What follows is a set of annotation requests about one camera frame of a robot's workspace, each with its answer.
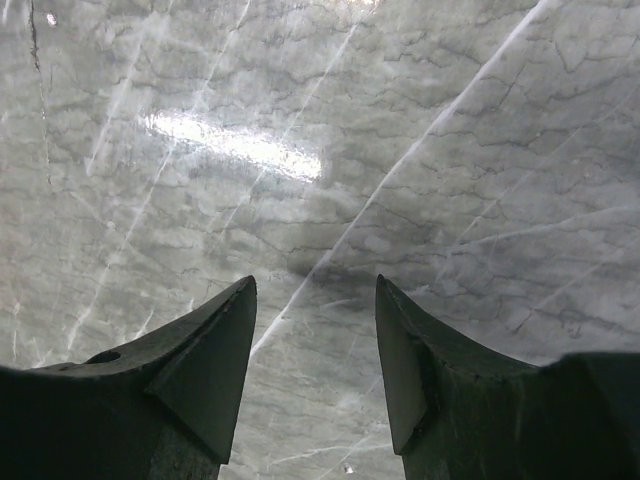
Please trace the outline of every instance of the marble surface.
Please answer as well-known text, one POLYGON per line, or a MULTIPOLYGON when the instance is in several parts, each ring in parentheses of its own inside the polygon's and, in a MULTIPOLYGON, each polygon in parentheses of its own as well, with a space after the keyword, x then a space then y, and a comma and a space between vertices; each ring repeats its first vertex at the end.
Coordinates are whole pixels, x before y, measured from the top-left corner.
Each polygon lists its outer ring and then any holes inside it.
POLYGON ((378 273, 532 363, 640 350, 639 1, 3 2, 1 364, 253 274, 221 478, 399 480, 378 273))

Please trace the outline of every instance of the dark crack line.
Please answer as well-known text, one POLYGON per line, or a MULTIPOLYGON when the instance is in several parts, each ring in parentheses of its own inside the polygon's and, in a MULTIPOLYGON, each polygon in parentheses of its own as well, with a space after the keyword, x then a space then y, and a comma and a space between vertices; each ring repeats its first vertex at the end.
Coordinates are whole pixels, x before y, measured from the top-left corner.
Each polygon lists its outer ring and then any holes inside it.
POLYGON ((38 56, 38 33, 36 31, 36 24, 34 22, 35 5, 33 0, 29 4, 29 30, 31 32, 31 56, 33 57, 33 66, 38 72, 38 86, 40 88, 40 106, 42 115, 42 141, 44 142, 44 151, 47 159, 47 166, 49 171, 47 172, 47 183, 51 185, 51 159, 49 157, 49 138, 47 135, 47 112, 44 108, 44 84, 42 80, 42 71, 40 70, 40 58, 38 56))

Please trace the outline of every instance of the gray marble floor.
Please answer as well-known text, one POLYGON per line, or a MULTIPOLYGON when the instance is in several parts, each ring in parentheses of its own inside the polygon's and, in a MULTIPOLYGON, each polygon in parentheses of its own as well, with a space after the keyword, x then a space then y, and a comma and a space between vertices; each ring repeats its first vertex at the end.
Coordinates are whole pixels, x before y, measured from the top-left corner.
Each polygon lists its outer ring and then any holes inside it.
POLYGON ((640 350, 640 1, 0 1, 0 363, 253 274, 223 479, 401 479, 383 273, 541 364, 640 350))

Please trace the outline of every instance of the black plastic part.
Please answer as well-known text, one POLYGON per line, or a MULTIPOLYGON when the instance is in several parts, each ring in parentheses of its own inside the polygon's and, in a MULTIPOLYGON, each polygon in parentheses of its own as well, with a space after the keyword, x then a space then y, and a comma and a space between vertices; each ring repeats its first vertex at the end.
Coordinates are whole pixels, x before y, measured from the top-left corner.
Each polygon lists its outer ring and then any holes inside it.
POLYGON ((534 367, 458 333, 382 276, 376 326, 407 480, 640 478, 640 354, 534 367))
POLYGON ((84 364, 0 368, 0 477, 216 479, 231 453, 255 317, 247 277, 84 364))

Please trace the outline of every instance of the polished stone tabletop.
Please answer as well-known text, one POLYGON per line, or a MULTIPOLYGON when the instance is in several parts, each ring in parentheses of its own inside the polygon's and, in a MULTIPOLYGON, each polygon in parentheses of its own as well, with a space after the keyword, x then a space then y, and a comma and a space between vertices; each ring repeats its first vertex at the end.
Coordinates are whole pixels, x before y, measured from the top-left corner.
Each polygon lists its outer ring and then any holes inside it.
POLYGON ((640 350, 637 0, 0 1, 0 364, 253 274, 221 478, 403 478, 373 298, 535 364, 640 350))

